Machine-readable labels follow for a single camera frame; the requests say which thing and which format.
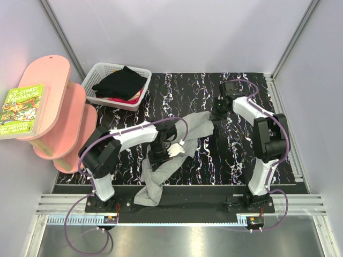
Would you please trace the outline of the aluminium frame rail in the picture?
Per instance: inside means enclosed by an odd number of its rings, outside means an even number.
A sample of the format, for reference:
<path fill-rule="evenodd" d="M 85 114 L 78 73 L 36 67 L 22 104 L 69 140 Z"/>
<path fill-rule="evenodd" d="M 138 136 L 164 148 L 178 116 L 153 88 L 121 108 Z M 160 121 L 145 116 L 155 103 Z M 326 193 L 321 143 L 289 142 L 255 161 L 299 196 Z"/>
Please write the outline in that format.
<path fill-rule="evenodd" d="M 85 194 L 43 194 L 36 209 L 37 214 L 66 214 Z"/>

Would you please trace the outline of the red and beige clothes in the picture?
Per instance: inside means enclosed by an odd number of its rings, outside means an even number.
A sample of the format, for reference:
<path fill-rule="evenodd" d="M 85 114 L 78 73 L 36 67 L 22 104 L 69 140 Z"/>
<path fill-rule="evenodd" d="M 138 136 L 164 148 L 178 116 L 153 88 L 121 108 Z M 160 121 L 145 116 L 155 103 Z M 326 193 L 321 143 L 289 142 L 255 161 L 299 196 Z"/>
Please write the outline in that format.
<path fill-rule="evenodd" d="M 129 100 L 124 100 L 124 99 L 119 99 L 119 98 L 107 98 L 108 101 L 112 101 L 112 102 L 119 102 L 119 103 L 125 103 L 125 104 L 136 104 L 142 94 L 143 90 L 141 89 L 139 92 L 137 92 L 132 98 L 130 98 Z"/>

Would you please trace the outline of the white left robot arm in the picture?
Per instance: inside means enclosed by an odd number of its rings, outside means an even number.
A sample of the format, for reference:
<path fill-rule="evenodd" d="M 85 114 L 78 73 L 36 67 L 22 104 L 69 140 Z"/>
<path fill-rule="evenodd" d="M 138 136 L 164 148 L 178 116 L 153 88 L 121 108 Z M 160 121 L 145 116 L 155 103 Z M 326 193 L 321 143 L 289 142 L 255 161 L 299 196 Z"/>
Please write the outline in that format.
<path fill-rule="evenodd" d="M 127 129 L 110 131 L 98 127 L 81 147 L 77 164 L 78 171 L 87 175 L 92 184 L 92 195 L 87 198 L 86 211 L 109 212 L 120 204 L 115 197 L 110 173 L 116 167 L 118 155 L 131 147 L 148 143 L 149 167 L 156 172 L 163 164 L 177 155 L 171 144 L 177 131 L 175 125 L 143 122 Z"/>

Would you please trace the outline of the left orange connector board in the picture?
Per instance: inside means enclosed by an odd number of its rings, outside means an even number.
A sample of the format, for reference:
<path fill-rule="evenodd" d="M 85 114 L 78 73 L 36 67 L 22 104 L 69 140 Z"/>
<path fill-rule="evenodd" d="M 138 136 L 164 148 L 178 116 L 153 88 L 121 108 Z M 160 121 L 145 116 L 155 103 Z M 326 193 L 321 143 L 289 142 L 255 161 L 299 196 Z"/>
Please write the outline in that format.
<path fill-rule="evenodd" d="M 116 215 L 105 215 L 103 222 L 106 224 L 117 224 L 118 223 L 118 214 L 116 214 Z"/>

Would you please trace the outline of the black t shirt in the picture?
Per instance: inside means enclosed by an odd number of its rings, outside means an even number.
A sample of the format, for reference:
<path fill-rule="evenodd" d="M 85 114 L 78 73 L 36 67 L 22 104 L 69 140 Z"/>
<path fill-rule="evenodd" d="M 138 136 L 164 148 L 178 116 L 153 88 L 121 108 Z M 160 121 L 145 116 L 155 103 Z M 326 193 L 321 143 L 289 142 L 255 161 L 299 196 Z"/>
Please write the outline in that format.
<path fill-rule="evenodd" d="M 112 72 L 100 82 L 92 86 L 97 98 L 110 97 L 129 100 L 145 86 L 147 78 L 124 66 Z"/>

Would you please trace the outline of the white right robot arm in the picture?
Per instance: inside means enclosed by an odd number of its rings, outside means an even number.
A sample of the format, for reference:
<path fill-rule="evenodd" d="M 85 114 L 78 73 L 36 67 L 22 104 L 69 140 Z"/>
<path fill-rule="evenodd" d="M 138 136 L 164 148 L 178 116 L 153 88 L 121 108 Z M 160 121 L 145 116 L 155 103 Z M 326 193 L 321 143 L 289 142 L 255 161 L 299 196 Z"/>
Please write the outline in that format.
<path fill-rule="evenodd" d="M 252 97 L 255 92 L 245 96 L 235 86 L 242 79 L 233 79 L 219 85 L 220 94 L 214 99 L 211 120 L 222 120 L 229 112 L 241 116 L 252 125 L 252 148 L 256 157 L 252 177 L 247 183 L 241 200 L 235 207 L 248 212 L 260 212 L 269 204 L 272 176 L 290 151 L 289 130 L 284 114 L 274 114 L 257 105 Z"/>

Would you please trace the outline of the green treehouse book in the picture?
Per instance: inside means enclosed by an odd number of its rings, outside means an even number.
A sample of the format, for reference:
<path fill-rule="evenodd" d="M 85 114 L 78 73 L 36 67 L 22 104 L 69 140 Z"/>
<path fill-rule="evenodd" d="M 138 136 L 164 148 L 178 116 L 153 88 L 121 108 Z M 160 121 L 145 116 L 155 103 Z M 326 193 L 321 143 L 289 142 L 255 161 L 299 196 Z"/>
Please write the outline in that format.
<path fill-rule="evenodd" d="M 1 139 L 37 136 L 48 94 L 44 84 L 9 90 L 1 108 Z"/>

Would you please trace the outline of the grey t shirt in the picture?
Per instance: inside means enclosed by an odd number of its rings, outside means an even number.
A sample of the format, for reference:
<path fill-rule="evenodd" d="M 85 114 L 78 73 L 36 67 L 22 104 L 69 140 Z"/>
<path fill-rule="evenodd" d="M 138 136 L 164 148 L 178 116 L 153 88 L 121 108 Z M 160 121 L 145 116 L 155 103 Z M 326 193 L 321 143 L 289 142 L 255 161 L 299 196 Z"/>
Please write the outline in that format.
<path fill-rule="evenodd" d="M 156 171 L 152 170 L 152 165 L 148 158 L 142 161 L 141 181 L 145 183 L 145 186 L 135 195 L 134 204 L 148 207 L 159 205 L 163 183 L 182 166 L 188 157 L 193 158 L 195 156 L 200 138 L 213 134 L 214 125 L 210 120 L 210 115 L 209 111 L 202 111 L 184 116 L 183 119 L 187 122 L 188 130 L 186 130 L 183 121 L 173 122 L 176 127 L 177 136 L 175 139 L 169 136 L 168 140 L 171 140 L 172 143 L 177 143 L 185 139 L 185 143 L 182 146 L 185 152 L 160 165 Z"/>

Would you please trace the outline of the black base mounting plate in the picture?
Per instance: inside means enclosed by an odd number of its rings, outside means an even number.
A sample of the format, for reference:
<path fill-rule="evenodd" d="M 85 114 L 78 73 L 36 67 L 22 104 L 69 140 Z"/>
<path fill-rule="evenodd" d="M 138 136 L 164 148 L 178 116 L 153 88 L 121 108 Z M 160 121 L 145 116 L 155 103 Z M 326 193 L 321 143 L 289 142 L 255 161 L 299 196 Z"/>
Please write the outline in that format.
<path fill-rule="evenodd" d="M 133 224 L 195 224 L 236 222 L 237 214 L 273 214 L 272 198 L 265 196 L 251 202 L 246 186 L 165 186 L 160 203 L 148 207 L 134 203 L 139 187 L 117 186 L 116 194 L 107 202 L 91 196 L 86 200 L 87 213 L 114 214 L 119 222 Z"/>

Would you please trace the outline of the pink tiered wooden shelf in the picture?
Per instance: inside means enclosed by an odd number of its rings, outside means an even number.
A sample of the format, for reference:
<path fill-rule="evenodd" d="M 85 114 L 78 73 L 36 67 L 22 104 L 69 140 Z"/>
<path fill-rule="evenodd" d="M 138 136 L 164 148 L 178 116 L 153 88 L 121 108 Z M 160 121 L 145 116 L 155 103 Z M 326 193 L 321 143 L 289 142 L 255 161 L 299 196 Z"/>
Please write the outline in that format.
<path fill-rule="evenodd" d="M 30 143 L 39 157 L 53 161 L 63 173 L 77 172 L 81 143 L 94 131 L 97 119 L 94 107 L 86 103 L 83 86 L 71 82 L 70 73 L 65 57 L 48 55 L 30 63 L 19 82 L 19 87 L 43 84 L 48 88 L 39 134 L 21 141 Z"/>

